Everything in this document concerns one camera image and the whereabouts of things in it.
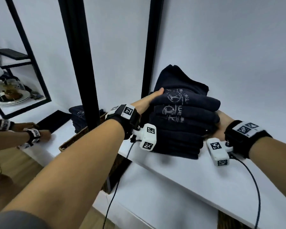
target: hand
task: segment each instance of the hand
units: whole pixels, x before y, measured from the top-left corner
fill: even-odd
[[[148,109],[150,102],[153,99],[155,99],[157,96],[162,95],[163,92],[164,92],[164,88],[160,88],[158,91],[150,94],[149,96],[142,98],[141,100],[138,100],[132,103],[131,105],[134,106],[137,112],[141,115],[143,112],[145,112]]]
[[[40,130],[40,141],[48,142],[51,139],[51,132],[49,130]]]
[[[18,123],[18,124],[14,124],[14,126],[11,128],[11,130],[14,132],[23,132],[25,128],[36,128],[36,129],[38,129],[39,126],[33,122]]]
[[[213,134],[212,137],[216,137],[221,141],[225,140],[225,130],[234,120],[223,113],[222,111],[217,111],[218,116],[220,118],[219,123],[217,124],[218,130]]]

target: wicker basket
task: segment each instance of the wicker basket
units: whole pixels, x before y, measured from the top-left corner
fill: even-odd
[[[101,118],[101,123],[105,121],[105,115],[102,115]],[[72,145],[74,142],[76,142],[78,139],[80,139],[82,136],[87,134],[89,132],[88,127],[85,127],[82,129],[79,133],[74,135],[72,138],[70,138],[68,141],[63,143],[60,147],[59,150],[63,152],[66,148],[68,148],[70,145]],[[114,186],[117,184],[119,179],[122,177],[123,173],[125,170],[128,168],[130,165],[131,161],[126,159],[125,157],[117,154],[114,163],[112,165],[112,168],[109,172],[109,175],[105,181],[105,183],[102,186],[102,189],[106,193],[111,193],[112,189]]]

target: wrist strap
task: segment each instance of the wrist strap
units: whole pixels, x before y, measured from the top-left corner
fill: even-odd
[[[27,143],[29,143],[31,145],[31,144],[39,141],[40,132],[37,129],[29,128],[26,132],[30,135],[30,139],[27,141]]]
[[[127,140],[130,138],[132,130],[138,127],[140,114],[134,106],[130,104],[122,104],[113,107],[107,113],[105,120],[109,119],[114,119],[122,125],[125,132],[124,140]]]
[[[14,122],[10,120],[0,120],[0,131],[8,131],[14,126]]]
[[[251,122],[233,121],[225,130],[225,140],[233,146],[235,153],[249,158],[249,151],[253,144],[262,137],[271,137],[262,127]]]

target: forearm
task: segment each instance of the forearm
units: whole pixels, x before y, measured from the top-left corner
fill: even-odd
[[[252,146],[249,157],[286,196],[286,144],[263,137]]]
[[[104,122],[57,156],[4,211],[30,212],[55,229],[78,228],[123,139],[124,130],[117,121]]]
[[[27,132],[0,132],[0,150],[23,145],[29,139]]]

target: white plate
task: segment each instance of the white plate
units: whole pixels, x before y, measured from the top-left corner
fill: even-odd
[[[14,100],[14,101],[9,101],[9,102],[0,102],[0,105],[6,106],[6,105],[18,104],[20,102],[27,100],[31,96],[30,92],[28,91],[24,91],[24,90],[17,90],[17,91],[22,94],[22,97],[19,100]]]

